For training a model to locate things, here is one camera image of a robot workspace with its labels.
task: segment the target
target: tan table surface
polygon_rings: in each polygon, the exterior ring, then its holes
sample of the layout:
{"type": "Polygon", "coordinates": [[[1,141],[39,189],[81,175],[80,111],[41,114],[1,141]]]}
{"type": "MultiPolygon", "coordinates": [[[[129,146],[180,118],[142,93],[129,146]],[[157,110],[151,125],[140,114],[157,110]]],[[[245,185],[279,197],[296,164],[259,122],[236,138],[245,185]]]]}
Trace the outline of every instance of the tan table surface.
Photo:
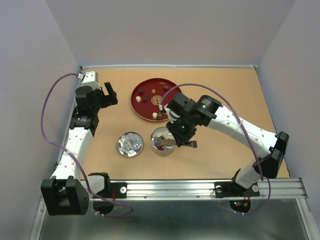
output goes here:
{"type": "MultiPolygon", "coordinates": [[[[150,122],[132,109],[131,94],[142,81],[168,79],[176,84],[199,83],[214,88],[231,102],[240,117],[267,131],[274,126],[253,69],[98,69],[99,83],[111,82],[118,104],[101,109],[95,136],[84,159],[88,173],[106,172],[110,178],[141,179],[230,179],[254,157],[249,148],[213,129],[198,126],[193,140],[198,148],[180,147],[163,157],[152,152],[150,135],[165,122],[150,122]],[[116,149],[118,138],[136,132],[144,140],[144,149],[135,157],[123,157],[116,149]]],[[[182,93],[197,101],[213,93],[200,87],[184,86],[182,93]]],[[[278,178],[288,178],[283,161],[278,178]]]]}

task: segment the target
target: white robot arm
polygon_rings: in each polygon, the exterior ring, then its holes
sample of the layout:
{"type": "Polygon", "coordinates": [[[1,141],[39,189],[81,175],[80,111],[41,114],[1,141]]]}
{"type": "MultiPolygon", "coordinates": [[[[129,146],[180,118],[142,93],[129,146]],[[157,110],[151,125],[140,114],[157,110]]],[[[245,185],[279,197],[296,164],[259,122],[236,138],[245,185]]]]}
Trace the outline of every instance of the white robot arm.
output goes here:
{"type": "MultiPolygon", "coordinates": [[[[99,123],[98,112],[118,103],[117,94],[111,84],[104,85],[109,93],[105,95],[94,71],[79,74],[82,84],[75,91],[77,106],[73,110],[69,125],[66,149],[83,165],[85,154],[99,123]]],[[[82,174],[68,152],[64,152],[50,179],[44,179],[41,192],[50,215],[83,215],[87,212],[92,193],[109,190],[110,178],[107,173],[92,173],[87,179],[91,191],[82,174]]]]}
{"type": "MultiPolygon", "coordinates": [[[[169,121],[166,127],[175,139],[175,145],[196,146],[190,139],[196,134],[196,126],[205,126],[227,134],[238,142],[249,146],[248,140],[234,114],[218,100],[203,95],[198,102],[177,93],[171,102],[164,106],[169,121]]],[[[240,118],[259,157],[262,174],[275,178],[286,152],[289,135],[285,132],[275,134],[265,131],[240,118]]],[[[261,178],[256,161],[239,169],[231,181],[231,191],[244,192],[261,178]]]]}

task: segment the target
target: screw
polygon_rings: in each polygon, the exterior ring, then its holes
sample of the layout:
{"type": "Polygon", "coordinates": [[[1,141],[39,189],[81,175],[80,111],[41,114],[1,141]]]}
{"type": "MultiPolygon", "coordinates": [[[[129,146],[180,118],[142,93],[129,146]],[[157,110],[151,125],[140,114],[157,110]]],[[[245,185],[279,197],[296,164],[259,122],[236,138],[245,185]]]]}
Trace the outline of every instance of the screw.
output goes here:
{"type": "Polygon", "coordinates": [[[253,190],[255,193],[257,193],[257,192],[259,192],[259,187],[258,187],[257,185],[253,185],[253,186],[252,186],[252,190],[253,190]]]}
{"type": "Polygon", "coordinates": [[[215,191],[217,192],[217,193],[222,193],[222,187],[221,186],[216,186],[215,187],[215,191]]]}
{"type": "Polygon", "coordinates": [[[125,194],[127,192],[127,188],[125,186],[120,187],[120,193],[125,194]]]}

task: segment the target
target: white wall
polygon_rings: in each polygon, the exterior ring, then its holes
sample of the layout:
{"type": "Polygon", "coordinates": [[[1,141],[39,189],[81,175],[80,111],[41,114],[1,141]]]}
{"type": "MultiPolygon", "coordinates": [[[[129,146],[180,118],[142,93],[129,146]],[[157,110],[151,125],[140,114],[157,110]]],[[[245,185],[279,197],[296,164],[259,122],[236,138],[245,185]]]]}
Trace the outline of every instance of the white wall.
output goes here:
{"type": "Polygon", "coordinates": [[[257,64],[295,0],[46,0],[81,66],[257,64]]]}
{"type": "Polygon", "coordinates": [[[258,67],[277,131],[290,135],[286,163],[301,177],[320,229],[320,1],[297,0],[258,67]]]}
{"type": "MultiPolygon", "coordinates": [[[[42,104],[58,77],[79,69],[44,0],[2,1],[0,23],[0,239],[25,240],[59,153],[42,139],[42,104]]],[[[53,140],[63,140],[76,82],[61,83],[49,100],[53,140]]]]}

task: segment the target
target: red plate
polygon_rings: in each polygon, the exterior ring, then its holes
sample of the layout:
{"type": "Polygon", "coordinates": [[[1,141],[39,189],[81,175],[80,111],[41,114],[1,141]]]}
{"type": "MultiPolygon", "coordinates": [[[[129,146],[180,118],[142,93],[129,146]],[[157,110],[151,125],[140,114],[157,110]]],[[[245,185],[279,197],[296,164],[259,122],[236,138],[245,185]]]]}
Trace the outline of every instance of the red plate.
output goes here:
{"type": "MultiPolygon", "coordinates": [[[[160,122],[168,119],[166,114],[162,114],[162,119],[153,119],[153,113],[159,113],[159,104],[162,100],[162,97],[165,95],[167,90],[164,89],[164,86],[168,86],[169,89],[176,86],[175,83],[163,78],[152,78],[146,81],[141,82],[132,92],[131,95],[131,105],[136,114],[138,114],[141,118],[153,121],[160,122]],[[141,101],[137,102],[136,97],[141,97],[141,101]]],[[[172,92],[169,93],[165,97],[164,105],[168,104],[170,100],[176,95],[176,93],[180,92],[179,88],[176,88],[172,92]]]]}

